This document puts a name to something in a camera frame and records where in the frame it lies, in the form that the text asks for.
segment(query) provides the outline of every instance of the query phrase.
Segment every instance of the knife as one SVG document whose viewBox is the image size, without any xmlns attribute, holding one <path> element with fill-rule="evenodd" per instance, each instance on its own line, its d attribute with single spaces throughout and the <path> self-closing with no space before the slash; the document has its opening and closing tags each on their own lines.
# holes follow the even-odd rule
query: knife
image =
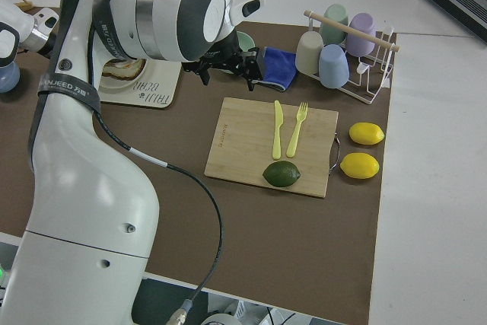
<svg viewBox="0 0 487 325">
<path fill-rule="evenodd" d="M 278 100 L 274 100 L 275 112 L 275 128 L 274 128 L 274 145 L 272 146 L 272 158 L 279 160 L 281 158 L 281 136 L 279 129 L 281 128 L 284 117 L 282 115 L 282 107 Z"/>
</svg>

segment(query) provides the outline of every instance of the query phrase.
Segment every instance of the lemon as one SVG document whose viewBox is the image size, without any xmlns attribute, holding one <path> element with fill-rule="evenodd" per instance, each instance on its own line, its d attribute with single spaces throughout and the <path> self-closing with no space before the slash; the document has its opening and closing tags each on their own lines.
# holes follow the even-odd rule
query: lemon
<svg viewBox="0 0 487 325">
<path fill-rule="evenodd" d="M 271 186 L 291 186 L 296 183 L 301 173 L 296 165 L 290 161 L 276 161 L 270 164 L 263 172 L 262 176 Z"/>
<path fill-rule="evenodd" d="M 359 122 L 350 127 L 350 138 L 363 145 L 375 145 L 384 140 L 384 131 L 374 124 L 369 122 Z"/>
<path fill-rule="evenodd" d="M 343 172 L 351 178 L 368 179 L 372 178 L 379 171 L 380 165 L 375 158 L 364 152 L 352 152 L 346 155 L 340 167 Z"/>
</svg>

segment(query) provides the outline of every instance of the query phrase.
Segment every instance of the blue napkin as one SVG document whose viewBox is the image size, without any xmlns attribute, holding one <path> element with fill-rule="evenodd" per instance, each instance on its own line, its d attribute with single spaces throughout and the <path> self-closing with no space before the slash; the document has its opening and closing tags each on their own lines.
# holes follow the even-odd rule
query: blue napkin
<svg viewBox="0 0 487 325">
<path fill-rule="evenodd" d="M 264 63 L 266 64 L 266 74 L 264 79 L 258 81 L 257 84 L 277 91 L 286 91 L 298 72 L 296 54 L 267 46 Z"/>
</svg>

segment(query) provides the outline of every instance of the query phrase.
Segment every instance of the yellow fork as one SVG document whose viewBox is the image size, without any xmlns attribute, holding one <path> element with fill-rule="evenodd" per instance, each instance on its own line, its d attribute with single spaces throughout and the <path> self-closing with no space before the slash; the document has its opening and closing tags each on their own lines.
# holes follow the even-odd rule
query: yellow fork
<svg viewBox="0 0 487 325">
<path fill-rule="evenodd" d="M 296 114 L 296 127 L 292 133 L 291 141 L 289 142 L 288 150 L 286 151 L 286 156 L 292 158 L 296 155 L 296 147 L 298 146 L 299 130 L 301 129 L 301 124 L 306 119 L 307 115 L 307 103 L 303 102 L 300 104 L 298 113 Z"/>
</svg>

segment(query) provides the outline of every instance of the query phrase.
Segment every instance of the brown tabletop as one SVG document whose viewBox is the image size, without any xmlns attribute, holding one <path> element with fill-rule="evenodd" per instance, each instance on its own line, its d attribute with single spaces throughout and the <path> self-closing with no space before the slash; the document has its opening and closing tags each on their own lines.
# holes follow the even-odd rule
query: brown tabletop
<svg viewBox="0 0 487 325">
<path fill-rule="evenodd" d="M 257 46 L 295 52 L 305 27 L 245 23 L 238 27 Z M 47 60 L 18 56 L 21 82 L 0 94 L 0 231 L 21 236 L 33 201 L 27 137 L 36 89 Z M 339 111 L 341 156 L 363 151 L 382 165 L 384 142 L 365 148 L 348 137 L 356 122 L 384 131 L 390 90 L 372 105 L 299 75 L 285 93 L 212 71 L 210 85 L 181 73 L 173 103 L 164 110 L 104 104 L 103 118 L 140 151 L 192 171 L 208 184 L 221 206 L 226 241 L 209 288 L 342 323 L 366 324 L 371 294 L 381 172 L 370 180 L 348 178 L 339 169 L 329 178 L 325 199 L 312 198 L 203 176 L 224 97 Z M 99 136 L 108 141 L 97 128 Z M 218 243 L 218 222 L 206 194 L 189 178 L 130 156 L 158 193 L 161 216 L 147 271 L 199 283 Z"/>
</svg>

